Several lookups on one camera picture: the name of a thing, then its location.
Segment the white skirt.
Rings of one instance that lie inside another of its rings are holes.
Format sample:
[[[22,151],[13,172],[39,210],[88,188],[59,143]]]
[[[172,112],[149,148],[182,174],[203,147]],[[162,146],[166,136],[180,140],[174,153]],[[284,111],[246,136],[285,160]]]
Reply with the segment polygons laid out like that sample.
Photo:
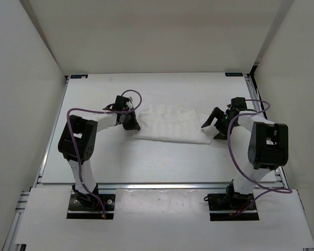
[[[139,108],[138,123],[141,129],[133,137],[142,140],[210,144],[214,130],[201,128],[205,117],[195,109],[145,103]]]

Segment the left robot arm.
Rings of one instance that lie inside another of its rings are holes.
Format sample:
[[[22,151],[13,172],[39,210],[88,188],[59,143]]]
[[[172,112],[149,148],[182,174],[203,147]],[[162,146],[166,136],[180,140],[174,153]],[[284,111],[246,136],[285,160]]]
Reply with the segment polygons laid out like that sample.
[[[101,209],[105,203],[98,192],[91,168],[97,133],[121,125],[126,131],[139,131],[135,111],[142,99],[134,106],[131,97],[118,95],[115,102],[101,111],[71,108],[66,113],[66,124],[58,142],[58,151],[67,160],[75,184],[72,190],[76,199],[88,210]]]

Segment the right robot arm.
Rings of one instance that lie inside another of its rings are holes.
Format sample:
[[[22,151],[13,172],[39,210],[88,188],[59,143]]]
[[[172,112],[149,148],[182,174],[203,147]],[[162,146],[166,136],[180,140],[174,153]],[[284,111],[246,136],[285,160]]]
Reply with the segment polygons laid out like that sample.
[[[233,179],[224,194],[208,194],[205,198],[211,211],[234,210],[236,214],[255,208],[253,190],[271,171],[284,166],[288,161],[288,126],[275,123],[261,116],[265,110],[255,111],[247,107],[248,99],[231,99],[226,111],[214,108],[202,125],[211,124],[218,130],[216,140],[226,140],[228,151],[239,175]],[[231,133],[235,127],[244,127],[250,132],[248,162],[240,167],[231,147]]]

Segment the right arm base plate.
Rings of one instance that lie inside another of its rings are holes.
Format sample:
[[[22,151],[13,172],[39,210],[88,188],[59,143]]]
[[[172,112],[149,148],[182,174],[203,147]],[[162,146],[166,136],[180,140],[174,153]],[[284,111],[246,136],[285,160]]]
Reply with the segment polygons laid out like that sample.
[[[228,198],[226,193],[209,193],[204,197],[208,203],[210,221],[258,221],[259,215],[253,194],[246,198]]]

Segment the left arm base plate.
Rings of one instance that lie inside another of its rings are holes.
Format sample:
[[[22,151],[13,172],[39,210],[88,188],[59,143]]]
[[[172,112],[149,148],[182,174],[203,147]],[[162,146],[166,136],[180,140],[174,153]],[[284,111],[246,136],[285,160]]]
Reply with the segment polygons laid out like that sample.
[[[90,206],[86,206],[86,203],[81,203],[76,194],[72,191],[70,194],[70,200],[68,210],[66,213],[67,219],[91,219],[91,220],[113,220],[116,195],[111,193],[99,194],[101,201],[105,208],[105,215],[103,215],[102,206],[98,200],[94,199],[94,202]]]

